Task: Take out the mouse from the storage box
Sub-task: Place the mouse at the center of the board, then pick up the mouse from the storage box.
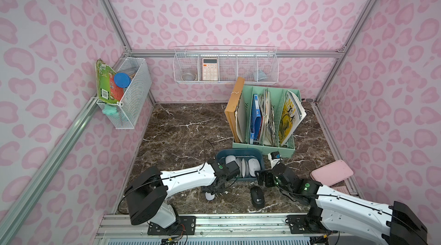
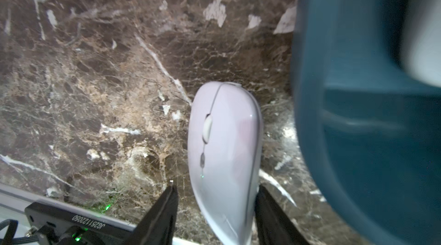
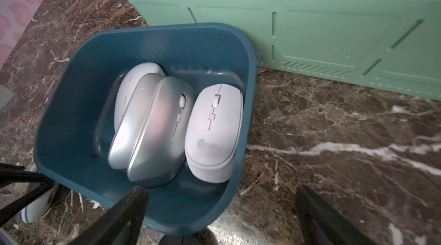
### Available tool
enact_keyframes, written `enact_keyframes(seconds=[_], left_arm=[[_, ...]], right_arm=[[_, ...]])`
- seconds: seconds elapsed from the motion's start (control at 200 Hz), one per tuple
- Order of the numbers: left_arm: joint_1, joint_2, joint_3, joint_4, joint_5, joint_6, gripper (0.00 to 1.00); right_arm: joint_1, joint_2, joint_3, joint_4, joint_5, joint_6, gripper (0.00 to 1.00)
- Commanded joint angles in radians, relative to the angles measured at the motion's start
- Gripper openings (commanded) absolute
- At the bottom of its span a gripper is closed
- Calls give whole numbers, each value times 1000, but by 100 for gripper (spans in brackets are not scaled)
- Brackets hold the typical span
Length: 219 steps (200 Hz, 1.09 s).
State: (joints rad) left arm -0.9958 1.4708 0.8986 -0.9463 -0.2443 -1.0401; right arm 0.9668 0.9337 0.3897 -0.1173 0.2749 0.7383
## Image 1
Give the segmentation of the silver computer mouse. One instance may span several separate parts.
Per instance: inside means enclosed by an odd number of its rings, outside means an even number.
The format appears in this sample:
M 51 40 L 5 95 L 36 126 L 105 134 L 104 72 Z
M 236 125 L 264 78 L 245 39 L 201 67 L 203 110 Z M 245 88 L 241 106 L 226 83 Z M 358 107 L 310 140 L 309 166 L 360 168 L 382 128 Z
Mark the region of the silver computer mouse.
M 237 159 L 236 159 L 236 157 L 234 156 L 234 155 L 228 155 L 226 158 L 225 158 L 225 163 L 226 164 L 228 164 L 228 163 L 235 163 L 235 164 L 237 164 Z
M 246 161 L 243 158 L 236 158 L 237 164 L 240 168 L 240 177 L 246 177 Z

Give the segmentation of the black computer mouse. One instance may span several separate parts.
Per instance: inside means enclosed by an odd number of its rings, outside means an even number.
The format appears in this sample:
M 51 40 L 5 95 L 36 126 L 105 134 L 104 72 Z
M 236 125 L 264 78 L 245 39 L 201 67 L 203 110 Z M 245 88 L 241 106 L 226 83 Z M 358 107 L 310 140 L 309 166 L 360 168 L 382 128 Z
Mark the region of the black computer mouse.
M 259 186 L 253 186 L 250 188 L 250 197 L 252 205 L 256 209 L 263 209 L 265 207 L 264 192 Z

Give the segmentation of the teal storage box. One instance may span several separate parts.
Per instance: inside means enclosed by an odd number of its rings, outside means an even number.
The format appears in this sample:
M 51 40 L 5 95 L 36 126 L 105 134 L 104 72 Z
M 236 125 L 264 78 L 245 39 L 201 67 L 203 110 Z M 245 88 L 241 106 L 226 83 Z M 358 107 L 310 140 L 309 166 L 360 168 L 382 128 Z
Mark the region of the teal storage box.
M 258 161 L 260 162 L 260 165 L 261 165 L 261 170 L 265 170 L 263 156 L 262 156 L 262 154 L 258 150 L 255 150 L 255 149 L 252 149 L 252 148 L 231 148 L 231 149 L 226 149 L 226 150 L 220 151 L 216 155 L 215 158 L 221 164 L 226 164 L 225 163 L 225 158 L 228 155 L 234 155 L 236 158 L 243 158 L 246 161 L 246 177 L 245 178 L 241 178 L 240 174 L 239 174 L 239 176 L 237 177 L 238 181 L 257 181 L 257 177 L 250 177 L 249 176 L 248 160 L 250 158 L 258 159 Z

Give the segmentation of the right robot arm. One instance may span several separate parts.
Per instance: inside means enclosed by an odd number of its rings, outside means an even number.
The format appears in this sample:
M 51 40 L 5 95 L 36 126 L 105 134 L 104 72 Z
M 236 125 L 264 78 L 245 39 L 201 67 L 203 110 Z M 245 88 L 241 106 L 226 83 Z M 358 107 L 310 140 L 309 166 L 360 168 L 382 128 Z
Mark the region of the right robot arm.
M 427 244 L 427 227 L 402 202 L 389 205 L 353 197 L 318 181 L 300 178 L 282 162 L 254 175 L 259 184 L 276 187 L 283 195 L 309 206 L 305 227 L 312 232 L 344 232 L 378 245 Z

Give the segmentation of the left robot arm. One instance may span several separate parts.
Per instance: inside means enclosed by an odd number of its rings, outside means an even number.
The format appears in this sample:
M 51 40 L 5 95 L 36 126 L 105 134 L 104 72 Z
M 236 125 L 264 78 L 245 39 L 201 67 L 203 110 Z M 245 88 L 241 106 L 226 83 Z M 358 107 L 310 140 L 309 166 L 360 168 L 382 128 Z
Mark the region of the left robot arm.
M 222 164 L 210 159 L 202 165 L 176 170 L 160 171 L 156 166 L 148 168 L 124 191 L 124 199 L 132 225 L 146 222 L 168 228 L 179 220 L 167 198 L 194 188 L 201 188 L 208 200 L 225 191 L 225 185 L 236 178 L 240 168 L 236 162 Z

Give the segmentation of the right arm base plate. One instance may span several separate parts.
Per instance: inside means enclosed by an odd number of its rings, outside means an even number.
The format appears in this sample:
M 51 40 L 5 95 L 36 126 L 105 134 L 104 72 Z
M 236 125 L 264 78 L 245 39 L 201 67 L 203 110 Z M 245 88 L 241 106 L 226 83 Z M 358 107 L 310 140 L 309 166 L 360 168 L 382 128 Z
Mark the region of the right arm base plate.
M 326 231 L 308 215 L 288 215 L 285 223 L 288 224 L 291 234 L 323 234 Z

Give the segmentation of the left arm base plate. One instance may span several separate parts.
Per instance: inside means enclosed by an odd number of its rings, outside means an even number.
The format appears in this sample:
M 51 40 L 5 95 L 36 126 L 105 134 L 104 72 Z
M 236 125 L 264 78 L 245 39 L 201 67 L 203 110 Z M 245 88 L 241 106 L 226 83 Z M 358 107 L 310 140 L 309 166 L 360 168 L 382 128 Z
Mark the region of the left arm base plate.
M 177 221 L 167 228 L 163 228 L 156 223 L 150 222 L 148 235 L 150 236 L 174 236 L 174 235 L 194 235 L 196 227 L 196 216 L 180 216 Z

